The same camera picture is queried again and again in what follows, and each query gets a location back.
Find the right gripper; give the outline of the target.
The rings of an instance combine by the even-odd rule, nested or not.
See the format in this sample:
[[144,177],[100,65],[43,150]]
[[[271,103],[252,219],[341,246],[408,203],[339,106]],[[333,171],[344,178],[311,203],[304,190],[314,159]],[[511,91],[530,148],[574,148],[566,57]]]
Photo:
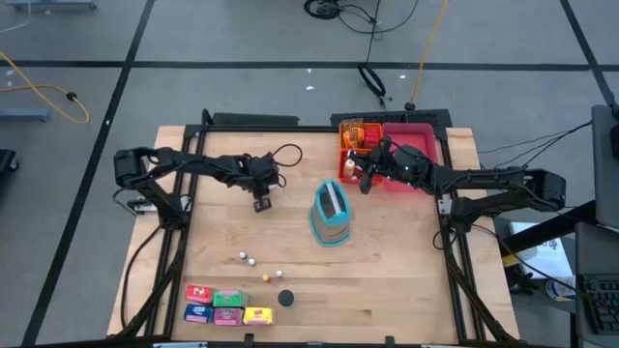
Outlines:
[[363,194],[369,193],[375,176],[435,194],[434,162],[417,148],[384,137],[370,151],[357,151],[355,156],[364,173],[360,184]]

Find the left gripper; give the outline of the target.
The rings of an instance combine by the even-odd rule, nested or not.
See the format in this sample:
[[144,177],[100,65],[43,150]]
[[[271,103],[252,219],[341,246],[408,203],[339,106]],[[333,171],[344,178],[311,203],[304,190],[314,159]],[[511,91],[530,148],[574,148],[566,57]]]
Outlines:
[[242,175],[239,178],[239,186],[257,198],[253,202],[254,210],[260,213],[271,209],[271,199],[266,195],[270,193],[271,186],[277,186],[280,182],[280,170],[274,154],[268,152],[262,157],[243,154],[240,163]]

